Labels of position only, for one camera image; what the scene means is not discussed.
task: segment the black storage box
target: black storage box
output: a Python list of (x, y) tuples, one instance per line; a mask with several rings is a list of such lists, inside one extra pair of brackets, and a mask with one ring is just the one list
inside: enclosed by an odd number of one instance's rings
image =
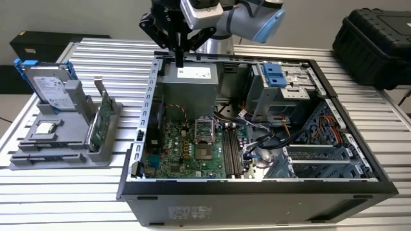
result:
[(11, 46), (21, 60), (56, 62), (69, 42), (80, 42), (83, 38), (105, 38), (109, 35), (88, 35), (21, 31), (11, 41)]
[(0, 65), (0, 94), (32, 94), (33, 90), (12, 65)]
[(332, 49), (359, 84), (411, 85), (411, 12), (354, 10)]

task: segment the slotted aluminum surface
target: slotted aluminum surface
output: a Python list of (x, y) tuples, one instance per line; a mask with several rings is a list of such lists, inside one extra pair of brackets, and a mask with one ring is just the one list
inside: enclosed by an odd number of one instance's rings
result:
[[(9, 153), (17, 150), (35, 120), (33, 96), (0, 140), (0, 229), (1, 230), (144, 230), (127, 203), (116, 202), (125, 149), (136, 135), (145, 79), (153, 51), (149, 41), (84, 39), (61, 55), (71, 57), (84, 91), (99, 100), (93, 77), (103, 76), (111, 96), (124, 112), (111, 165), (99, 169), (9, 171)], [(356, 85), (328, 50), (236, 46), (236, 54), (315, 59), (368, 145), (399, 189), (399, 195), (338, 224), (291, 226), (202, 226), (179, 230), (411, 230), (411, 132), (410, 120), (387, 95)]]

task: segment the gray wall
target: gray wall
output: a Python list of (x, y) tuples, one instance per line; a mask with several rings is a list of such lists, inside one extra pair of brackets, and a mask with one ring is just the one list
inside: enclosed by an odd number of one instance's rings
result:
[[(284, 0), (287, 16), (268, 45), (331, 48), (355, 8), (411, 10), (410, 0)], [(21, 30), (109, 34), (148, 39), (137, 27), (149, 0), (0, 0), (0, 64), (16, 58), (8, 42)]]

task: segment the sticker on power supply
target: sticker on power supply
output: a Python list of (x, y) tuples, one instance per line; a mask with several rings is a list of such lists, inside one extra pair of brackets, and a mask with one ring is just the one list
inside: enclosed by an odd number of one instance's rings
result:
[(177, 69), (177, 78), (204, 78), (211, 79), (210, 67), (185, 66)]
[(51, 106), (61, 110), (75, 108), (60, 79), (56, 77), (35, 77), (35, 82)]

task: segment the ram slot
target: ram slot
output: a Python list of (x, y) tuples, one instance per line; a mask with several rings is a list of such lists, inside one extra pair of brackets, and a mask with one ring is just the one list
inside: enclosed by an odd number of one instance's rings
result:
[(230, 131), (230, 144), (231, 144), (231, 154), (232, 154), (232, 164), (234, 172), (236, 176), (242, 175), (242, 163), (240, 163), (240, 153), (239, 153), (239, 143), (238, 143), (238, 133), (236, 130)]
[(223, 151), (224, 151), (224, 165), (227, 177), (235, 175), (234, 172), (234, 162), (232, 162), (232, 150), (230, 145), (230, 131), (224, 129), (223, 131)]

